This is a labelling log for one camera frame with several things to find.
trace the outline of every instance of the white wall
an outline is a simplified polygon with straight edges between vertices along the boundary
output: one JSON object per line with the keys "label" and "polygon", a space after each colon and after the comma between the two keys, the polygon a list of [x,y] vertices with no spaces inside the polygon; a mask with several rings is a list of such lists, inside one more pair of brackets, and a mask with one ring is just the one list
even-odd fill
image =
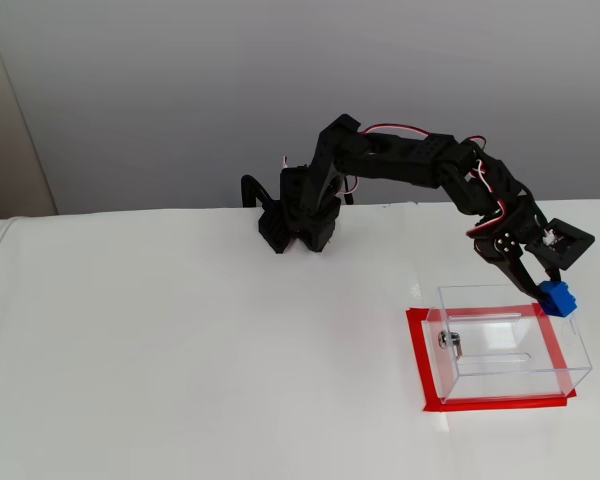
{"label": "white wall", "polygon": [[0,218],[54,213],[49,188],[0,59]]}
{"label": "white wall", "polygon": [[0,0],[0,48],[61,212],[238,205],[343,112],[600,197],[600,0]]}

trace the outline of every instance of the white surface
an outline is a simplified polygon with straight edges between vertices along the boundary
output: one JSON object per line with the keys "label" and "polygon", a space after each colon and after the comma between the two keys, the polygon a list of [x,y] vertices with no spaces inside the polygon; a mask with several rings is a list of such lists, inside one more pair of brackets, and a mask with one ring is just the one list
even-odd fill
{"label": "white surface", "polygon": [[594,370],[568,408],[448,416],[404,311],[418,278],[503,282],[452,205],[344,208],[320,255],[273,255],[257,210],[18,221],[0,480],[600,478],[600,201],[543,207],[597,237],[566,275]]}

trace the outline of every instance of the white tablecloth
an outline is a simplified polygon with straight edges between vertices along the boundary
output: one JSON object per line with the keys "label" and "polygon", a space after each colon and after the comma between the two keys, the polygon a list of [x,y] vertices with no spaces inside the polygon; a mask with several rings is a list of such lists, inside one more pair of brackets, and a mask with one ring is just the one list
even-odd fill
{"label": "white tablecloth", "polygon": [[321,254],[275,255],[256,209],[18,220],[0,480],[600,478],[600,201],[541,206],[596,235],[565,274],[594,370],[566,408],[447,415],[404,312],[506,282],[451,204],[345,207]]}

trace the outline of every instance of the blue cube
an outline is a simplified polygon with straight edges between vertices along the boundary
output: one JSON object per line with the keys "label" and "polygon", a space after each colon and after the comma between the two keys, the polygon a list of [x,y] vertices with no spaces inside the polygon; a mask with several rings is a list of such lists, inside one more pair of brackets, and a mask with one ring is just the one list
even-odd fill
{"label": "blue cube", "polygon": [[576,309],[576,299],[569,293],[569,287],[564,282],[542,282],[540,290],[549,298],[540,302],[542,310],[547,315],[566,317]]}

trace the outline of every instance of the acrylic box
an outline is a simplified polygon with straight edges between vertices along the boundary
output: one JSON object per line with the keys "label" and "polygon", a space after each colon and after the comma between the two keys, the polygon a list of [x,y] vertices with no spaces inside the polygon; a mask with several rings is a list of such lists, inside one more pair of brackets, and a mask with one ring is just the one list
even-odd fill
{"label": "acrylic box", "polygon": [[442,287],[423,322],[443,404],[569,397],[591,371],[574,315],[546,315],[512,285]]}

